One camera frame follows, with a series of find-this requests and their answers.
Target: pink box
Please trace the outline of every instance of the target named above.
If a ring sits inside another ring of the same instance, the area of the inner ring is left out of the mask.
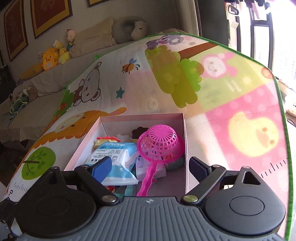
[[[163,124],[172,127],[182,137],[185,143],[185,166],[175,170],[167,171],[167,176],[159,178],[157,184],[153,184],[148,192],[149,196],[176,196],[180,199],[188,192],[189,159],[187,149],[187,136],[184,115],[179,114],[147,114],[147,115],[118,115],[100,117],[85,138],[82,140],[73,157],[67,164],[65,171],[73,170],[84,164],[87,157],[94,151],[97,137],[116,136],[117,134],[129,135],[132,130],[142,127],[152,127]]]

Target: cartoon tree print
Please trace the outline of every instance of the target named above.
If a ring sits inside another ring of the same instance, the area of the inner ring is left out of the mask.
[[[183,50],[179,51],[178,53],[180,55],[181,60],[184,58],[189,59],[189,58],[196,56],[197,54],[199,54],[203,51],[214,48],[216,46],[217,46],[216,44],[213,44],[211,42],[207,42],[207,43],[199,44],[199,45],[187,48],[187,49],[183,49]]]
[[[24,180],[32,180],[40,177],[47,169],[53,166],[55,159],[56,156],[52,149],[45,146],[38,148],[24,161],[22,178]]]
[[[70,90],[66,90],[59,109],[54,114],[54,117],[52,118],[51,122],[45,128],[43,134],[48,131],[48,129],[57,121],[58,118],[60,118],[63,114],[67,112],[67,110],[70,108],[70,106],[73,103],[73,99],[74,99],[74,93],[70,93]]]
[[[62,103],[57,112],[55,113],[55,116],[61,117],[63,114],[65,114],[72,105],[73,99],[74,93],[70,93],[70,90],[66,90]]]
[[[176,106],[184,108],[186,104],[197,101],[196,92],[200,90],[202,80],[200,75],[204,72],[199,62],[181,58],[180,53],[169,50],[165,45],[146,49],[145,56],[160,89],[171,95]]]

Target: metal screw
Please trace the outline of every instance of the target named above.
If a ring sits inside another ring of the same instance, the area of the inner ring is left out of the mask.
[[[194,195],[186,195],[183,197],[183,199],[186,202],[196,202],[198,200],[198,197]]]
[[[112,203],[112,202],[115,202],[117,198],[113,195],[105,195],[102,197],[102,200],[107,203]]]

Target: blue and white package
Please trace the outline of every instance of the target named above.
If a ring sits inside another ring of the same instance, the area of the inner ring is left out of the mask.
[[[136,143],[105,142],[85,161],[92,166],[105,156],[112,159],[112,170],[103,180],[104,186],[136,185],[138,180],[131,173],[139,153]]]

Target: pink handle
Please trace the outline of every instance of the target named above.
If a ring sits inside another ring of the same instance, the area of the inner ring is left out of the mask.
[[[137,197],[147,197],[147,192],[152,184],[152,178],[156,172],[158,161],[152,161],[147,169],[147,174],[142,181],[142,186],[140,191],[137,193]]]

